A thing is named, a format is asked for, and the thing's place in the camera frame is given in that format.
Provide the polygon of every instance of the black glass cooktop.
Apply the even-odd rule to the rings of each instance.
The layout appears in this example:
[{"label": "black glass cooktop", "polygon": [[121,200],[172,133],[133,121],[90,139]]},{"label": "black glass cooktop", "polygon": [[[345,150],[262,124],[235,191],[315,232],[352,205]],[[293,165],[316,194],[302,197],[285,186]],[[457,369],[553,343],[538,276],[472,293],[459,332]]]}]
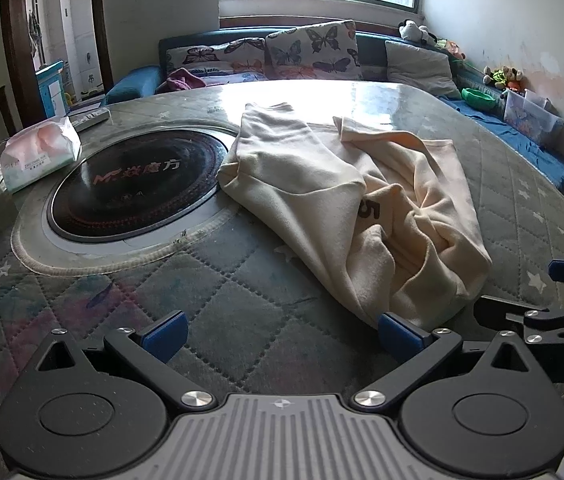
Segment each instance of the black glass cooktop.
[{"label": "black glass cooktop", "polygon": [[120,140],[92,155],[57,188],[46,210],[51,228],[77,242],[143,234],[201,205],[217,189],[226,148],[189,130]]}]

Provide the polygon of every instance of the tissue pack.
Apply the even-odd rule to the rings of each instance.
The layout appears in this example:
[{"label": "tissue pack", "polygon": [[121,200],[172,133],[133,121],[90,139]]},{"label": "tissue pack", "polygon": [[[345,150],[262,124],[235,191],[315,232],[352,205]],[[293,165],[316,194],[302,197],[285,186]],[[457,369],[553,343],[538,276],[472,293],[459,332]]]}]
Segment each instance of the tissue pack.
[{"label": "tissue pack", "polygon": [[0,157],[4,183],[9,191],[18,191],[75,162],[79,153],[80,138],[68,117],[42,121],[7,141]]}]

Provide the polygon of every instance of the window sill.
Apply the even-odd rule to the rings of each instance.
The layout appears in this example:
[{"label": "window sill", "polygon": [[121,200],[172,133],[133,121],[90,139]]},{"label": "window sill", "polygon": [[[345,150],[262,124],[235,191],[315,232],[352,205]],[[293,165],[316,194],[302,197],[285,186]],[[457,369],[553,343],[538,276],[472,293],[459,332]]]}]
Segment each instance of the window sill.
[{"label": "window sill", "polygon": [[397,27],[404,20],[423,22],[413,12],[354,0],[220,0],[220,18],[236,16],[320,16],[387,27]]}]

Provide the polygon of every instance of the triangular hole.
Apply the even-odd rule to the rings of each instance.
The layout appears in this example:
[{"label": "triangular hole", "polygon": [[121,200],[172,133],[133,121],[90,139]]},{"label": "triangular hole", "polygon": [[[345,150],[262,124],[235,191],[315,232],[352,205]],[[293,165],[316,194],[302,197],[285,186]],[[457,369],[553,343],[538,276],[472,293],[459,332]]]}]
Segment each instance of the triangular hole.
[{"label": "triangular hole", "polygon": [[71,368],[75,366],[75,361],[69,353],[69,349],[63,342],[54,343],[42,359],[38,366],[38,370],[46,372],[47,370],[57,370],[59,368]]},{"label": "triangular hole", "polygon": [[502,368],[504,370],[516,370],[517,372],[527,372],[528,368],[517,353],[517,349],[513,345],[503,344],[500,346],[495,359],[493,359],[494,368]]}]

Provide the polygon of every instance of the sofa armrest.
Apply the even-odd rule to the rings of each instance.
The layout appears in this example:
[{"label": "sofa armrest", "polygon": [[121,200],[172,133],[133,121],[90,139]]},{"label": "sofa armrest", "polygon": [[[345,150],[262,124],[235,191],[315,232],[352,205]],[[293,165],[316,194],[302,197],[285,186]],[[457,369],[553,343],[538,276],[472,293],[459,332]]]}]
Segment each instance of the sofa armrest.
[{"label": "sofa armrest", "polygon": [[143,66],[132,70],[111,88],[104,97],[105,105],[122,103],[154,95],[156,89],[162,83],[162,75],[159,66]]}]

